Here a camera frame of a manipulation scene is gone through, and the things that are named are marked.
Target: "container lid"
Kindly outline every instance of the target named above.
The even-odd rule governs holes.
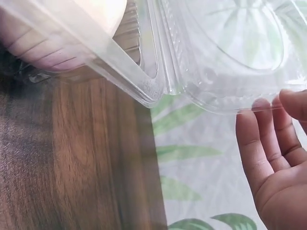
[[[0,0],[0,7],[147,107],[183,93],[227,114],[283,88],[306,88],[307,1],[128,0],[125,29],[114,38],[81,2]],[[135,33],[138,61],[119,42]]]

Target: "palm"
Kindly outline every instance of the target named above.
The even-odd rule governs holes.
[[[254,108],[268,110],[238,115],[236,135],[255,205],[266,226],[270,230],[307,229],[307,153],[287,112],[290,107],[291,116],[299,120],[307,120],[303,117],[307,114],[302,108],[291,108],[295,105],[291,96],[281,98],[284,108],[270,110],[267,101],[258,100]],[[273,105],[280,103],[279,98],[273,101]],[[307,131],[307,123],[301,125]]]

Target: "green leaf print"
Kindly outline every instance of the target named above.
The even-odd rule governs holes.
[[[229,225],[232,230],[257,230],[257,226],[252,219],[240,214],[222,214],[212,217],[212,219],[221,221]]]
[[[194,104],[188,104],[174,110],[153,123],[154,135],[158,136],[173,128],[179,127],[198,117],[203,112],[203,109]]]
[[[223,32],[220,34],[218,46],[224,51],[229,49],[235,39],[239,9],[233,10],[223,25]]]
[[[203,146],[168,145],[158,146],[156,147],[156,150],[159,163],[198,157],[216,156],[222,154],[216,149]]]
[[[253,11],[247,10],[246,22],[248,26],[245,28],[245,58],[248,65],[251,65],[257,53],[259,52],[260,46],[260,35],[259,27],[257,24],[257,18],[253,15]]]
[[[165,95],[161,101],[159,102],[159,104],[151,109],[151,114],[152,114],[152,118],[155,118],[156,116],[158,116],[161,112],[163,112],[166,108],[168,108],[169,106],[171,106],[173,104],[173,102],[175,101],[175,99],[177,98],[177,96],[172,96],[172,95]]]
[[[163,198],[165,200],[198,201],[201,195],[194,192],[187,185],[175,179],[160,176]]]
[[[183,219],[168,226],[168,230],[214,230],[214,228],[199,219]]]
[[[281,34],[279,30],[275,26],[273,26],[272,23],[267,23],[265,29],[266,36],[270,42],[271,56],[274,60],[276,60],[282,55],[283,41],[281,38]]]

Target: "fingernail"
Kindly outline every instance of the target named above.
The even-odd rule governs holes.
[[[289,90],[289,89],[282,89],[281,91],[280,91],[280,93],[283,93],[283,94],[292,94],[292,93],[294,93],[292,90]]]

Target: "leaf pattern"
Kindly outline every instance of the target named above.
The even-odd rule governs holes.
[[[175,179],[160,176],[163,198],[165,200],[198,201],[201,195]]]
[[[197,157],[216,156],[222,154],[216,149],[203,146],[158,146],[156,147],[156,151],[158,154],[159,163]]]
[[[233,40],[236,35],[236,26],[238,20],[238,11],[239,8],[232,11],[229,17],[226,19],[225,24],[223,25],[223,34],[221,34],[218,46],[223,50],[228,50],[228,48],[233,43]]]
[[[168,230],[214,230],[214,228],[199,219],[183,219],[168,226]]]
[[[172,96],[172,95],[165,95],[161,101],[159,102],[159,104],[151,109],[151,115],[152,118],[155,118],[156,116],[158,116],[161,112],[163,112],[166,108],[168,108],[169,106],[171,106],[173,104],[173,102],[175,101],[175,99],[177,98],[177,96]]]
[[[247,216],[235,213],[227,213],[212,217],[229,225],[232,230],[257,230],[255,222]]]
[[[259,27],[253,11],[247,10],[246,12],[246,32],[245,32],[245,58],[248,65],[251,65],[260,47]]]
[[[158,136],[167,131],[170,131],[173,128],[181,126],[186,122],[198,117],[203,112],[203,109],[194,104],[188,104],[177,110],[174,110],[153,123],[154,135]]]

